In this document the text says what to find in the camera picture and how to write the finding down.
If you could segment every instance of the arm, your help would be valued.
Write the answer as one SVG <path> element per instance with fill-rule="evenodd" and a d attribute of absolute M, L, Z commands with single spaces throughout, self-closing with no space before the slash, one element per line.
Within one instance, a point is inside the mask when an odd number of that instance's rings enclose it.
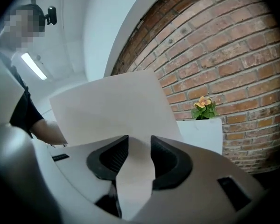
<path fill-rule="evenodd" d="M 41 119 L 32 125 L 30 131 L 39 140 L 48 144 L 62 145 L 67 143 L 58 127 L 58 124 L 54 121 Z"/>

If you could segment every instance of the yellow flower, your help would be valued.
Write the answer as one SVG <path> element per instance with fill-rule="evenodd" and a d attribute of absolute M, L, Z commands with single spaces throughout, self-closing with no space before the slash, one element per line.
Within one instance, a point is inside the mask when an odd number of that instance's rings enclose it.
<path fill-rule="evenodd" d="M 194 106 L 198 106 L 200 108 L 204 108 L 206 105 L 211 104 L 211 99 L 208 97 L 201 96 L 197 103 L 194 104 Z"/>

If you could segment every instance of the green leaves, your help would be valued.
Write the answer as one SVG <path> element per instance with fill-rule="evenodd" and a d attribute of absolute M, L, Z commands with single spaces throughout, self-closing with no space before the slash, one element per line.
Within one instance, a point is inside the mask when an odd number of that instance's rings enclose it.
<path fill-rule="evenodd" d="M 191 110 L 191 113 L 194 119 L 197 119 L 199 116 L 201 117 L 201 119 L 203 119 L 203 117 L 211 119 L 218 115 L 216 111 L 216 103 L 214 101 L 204 108 L 200 108 L 199 106 L 197 106 L 196 109 Z"/>

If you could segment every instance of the security camera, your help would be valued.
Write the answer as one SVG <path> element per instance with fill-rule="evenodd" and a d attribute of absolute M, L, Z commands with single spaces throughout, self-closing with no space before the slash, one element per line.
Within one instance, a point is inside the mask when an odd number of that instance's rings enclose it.
<path fill-rule="evenodd" d="M 57 23 L 56 7 L 48 7 L 48 14 L 45 15 L 45 19 L 47 19 L 47 25 L 55 25 Z"/>

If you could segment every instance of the person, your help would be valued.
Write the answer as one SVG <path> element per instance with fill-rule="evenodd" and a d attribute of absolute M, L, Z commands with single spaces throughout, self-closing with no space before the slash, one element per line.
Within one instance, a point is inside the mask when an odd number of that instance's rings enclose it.
<path fill-rule="evenodd" d="M 31 137 L 34 134 L 48 144 L 65 145 L 67 142 L 58 124 L 45 120 L 38 112 L 31 100 L 28 87 L 11 62 L 17 50 L 25 47 L 28 42 L 32 42 L 33 37 L 39 36 L 44 31 L 44 27 L 44 13 L 35 4 L 19 6 L 4 16 L 3 28 L 0 31 L 0 59 L 24 88 L 24 93 L 13 112 L 10 124 L 23 129 Z"/>

